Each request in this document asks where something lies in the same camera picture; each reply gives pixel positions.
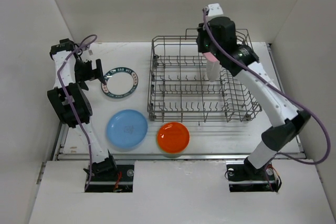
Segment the blue plate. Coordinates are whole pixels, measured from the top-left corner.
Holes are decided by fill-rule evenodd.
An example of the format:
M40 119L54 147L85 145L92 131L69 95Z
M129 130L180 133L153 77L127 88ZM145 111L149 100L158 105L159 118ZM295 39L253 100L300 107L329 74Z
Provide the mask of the blue plate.
M114 114L106 127L106 136L114 147L129 151L137 148L145 139L148 122L136 110L121 110Z

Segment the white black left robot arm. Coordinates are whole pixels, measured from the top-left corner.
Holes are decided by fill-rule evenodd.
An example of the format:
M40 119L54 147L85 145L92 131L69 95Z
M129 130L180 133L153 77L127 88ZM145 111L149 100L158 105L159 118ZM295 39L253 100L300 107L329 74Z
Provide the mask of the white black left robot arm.
M54 87L47 97L62 124L73 128L89 152L89 166L85 172L96 179L112 180L118 168L113 156L99 141L92 127L91 104L85 95L89 88L86 81L106 81L103 77L101 60L83 60L82 54L89 50L90 43L80 44L69 38L60 40L50 49L55 64Z

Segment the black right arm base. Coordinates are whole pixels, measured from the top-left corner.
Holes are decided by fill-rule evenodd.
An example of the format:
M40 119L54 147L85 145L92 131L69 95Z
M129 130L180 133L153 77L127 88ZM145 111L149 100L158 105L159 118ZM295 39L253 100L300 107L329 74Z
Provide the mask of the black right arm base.
M225 178L228 180L231 193L278 193L282 187L282 179L272 163L256 173L246 172L243 164L227 164Z

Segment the white plate dark patterned rim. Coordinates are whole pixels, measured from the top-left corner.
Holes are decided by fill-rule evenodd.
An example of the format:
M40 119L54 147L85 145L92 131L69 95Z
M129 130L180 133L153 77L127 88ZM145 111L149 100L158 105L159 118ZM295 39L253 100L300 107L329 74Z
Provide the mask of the white plate dark patterned rim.
M124 99L132 95L138 87L137 73L128 67L117 67L104 75L105 84L101 85L104 95L112 99Z

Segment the pink plate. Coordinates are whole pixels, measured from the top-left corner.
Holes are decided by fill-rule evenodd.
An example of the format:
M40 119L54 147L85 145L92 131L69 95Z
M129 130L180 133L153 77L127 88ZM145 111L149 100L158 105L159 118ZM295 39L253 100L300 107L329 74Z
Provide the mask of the pink plate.
M219 62L219 60L211 53L211 52L205 52L203 53L203 56L212 63Z

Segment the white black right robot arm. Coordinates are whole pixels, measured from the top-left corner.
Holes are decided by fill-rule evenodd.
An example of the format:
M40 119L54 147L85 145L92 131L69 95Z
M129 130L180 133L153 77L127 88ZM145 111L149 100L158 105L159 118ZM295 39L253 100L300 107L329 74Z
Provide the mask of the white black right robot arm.
M261 142L244 161L244 175L254 179L277 152L300 133L310 114L299 110L279 93L249 45L237 43L235 23L230 18L205 18L197 32L198 52L209 62L221 65L243 84L271 123L271 127L262 133Z

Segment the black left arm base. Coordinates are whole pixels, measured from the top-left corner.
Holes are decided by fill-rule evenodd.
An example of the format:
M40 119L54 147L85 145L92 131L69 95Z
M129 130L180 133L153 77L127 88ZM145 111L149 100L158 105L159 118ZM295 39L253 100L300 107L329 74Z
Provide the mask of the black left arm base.
M86 193L132 193L134 179L134 164L117 165L118 171L104 175L93 176L90 183L88 179L85 187Z

